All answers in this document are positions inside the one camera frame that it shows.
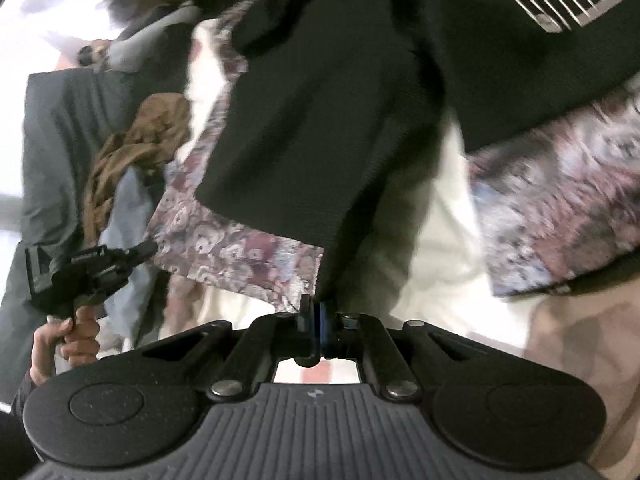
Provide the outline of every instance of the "dark sleeve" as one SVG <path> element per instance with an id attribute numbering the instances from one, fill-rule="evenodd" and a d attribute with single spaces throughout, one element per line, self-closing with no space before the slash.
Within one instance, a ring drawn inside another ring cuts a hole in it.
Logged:
<path id="1" fill-rule="evenodd" d="M 20 421 L 22 421 L 22 412 L 24 411 L 24 403 L 27 402 L 27 397 L 31 395 L 31 392 L 36 389 L 36 385 L 31 379 L 31 375 L 27 371 L 24 379 L 20 383 L 20 388 L 15 394 L 14 400 L 11 403 L 11 413 L 15 415 Z"/>

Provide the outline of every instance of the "tan fabric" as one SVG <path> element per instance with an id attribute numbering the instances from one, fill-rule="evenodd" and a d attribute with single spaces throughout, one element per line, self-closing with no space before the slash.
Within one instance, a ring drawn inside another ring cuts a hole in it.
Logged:
<path id="1" fill-rule="evenodd" d="M 174 158 L 189 139 L 189 102 L 181 94 L 154 94 L 140 105 L 128 132 L 111 135 L 84 188 L 84 240 L 94 245 L 109 221 L 113 195 L 127 167 L 149 174 Z"/>
<path id="2" fill-rule="evenodd" d="M 603 476 L 640 475 L 640 278 L 597 294 L 549 297 L 530 327 L 525 357 L 589 383 L 607 407 L 591 457 Z"/>

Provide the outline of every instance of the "finger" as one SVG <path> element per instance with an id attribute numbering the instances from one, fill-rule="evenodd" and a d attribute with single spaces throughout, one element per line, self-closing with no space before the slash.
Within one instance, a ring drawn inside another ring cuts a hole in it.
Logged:
<path id="1" fill-rule="evenodd" d="M 100 325 L 97 321 L 82 321 L 76 323 L 76 327 L 65 335 L 65 342 L 71 343 L 80 339 L 93 339 L 100 332 Z"/>
<path id="2" fill-rule="evenodd" d="M 77 368 L 83 365 L 90 365 L 98 361 L 95 355 L 87 355 L 87 354 L 72 355 L 68 360 L 69 360 L 69 364 L 73 368 Z"/>
<path id="3" fill-rule="evenodd" d="M 76 320 L 82 321 L 95 321 L 95 307 L 93 305 L 83 305 L 76 310 Z"/>
<path id="4" fill-rule="evenodd" d="M 60 347 L 60 353 L 65 359 L 78 354 L 96 355 L 99 351 L 100 344 L 95 339 L 81 339 Z"/>
<path id="5" fill-rule="evenodd" d="M 74 321 L 70 317 L 64 321 L 49 321 L 33 333 L 33 345 L 50 348 L 55 345 L 62 336 L 69 334 L 73 326 Z"/>

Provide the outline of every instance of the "person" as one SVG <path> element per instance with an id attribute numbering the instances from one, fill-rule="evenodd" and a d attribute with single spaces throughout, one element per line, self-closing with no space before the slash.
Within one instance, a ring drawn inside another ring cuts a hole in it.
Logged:
<path id="1" fill-rule="evenodd" d="M 0 412 L 0 480 L 21 478 L 39 463 L 22 425 L 22 412 L 29 394 L 55 375 L 54 355 L 60 355 L 72 368 L 95 363 L 100 345 L 96 336 L 100 325 L 95 307 L 82 306 L 76 320 L 51 320 L 33 333 L 31 368 L 15 394 L 11 414 Z"/>

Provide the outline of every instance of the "hand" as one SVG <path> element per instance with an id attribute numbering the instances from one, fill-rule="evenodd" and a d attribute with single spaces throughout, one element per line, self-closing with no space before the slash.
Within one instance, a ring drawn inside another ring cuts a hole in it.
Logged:
<path id="1" fill-rule="evenodd" d="M 64 321 L 49 321 L 39 327 L 33 334 L 33 350 L 31 351 L 31 369 L 29 374 L 36 386 L 55 375 L 53 355 L 56 345 L 64 340 L 60 348 L 62 357 L 71 366 L 78 367 L 95 363 L 100 345 L 95 337 L 100 332 L 100 325 L 95 320 L 95 309 L 92 306 L 81 306 L 76 311 L 76 324 L 71 318 Z"/>

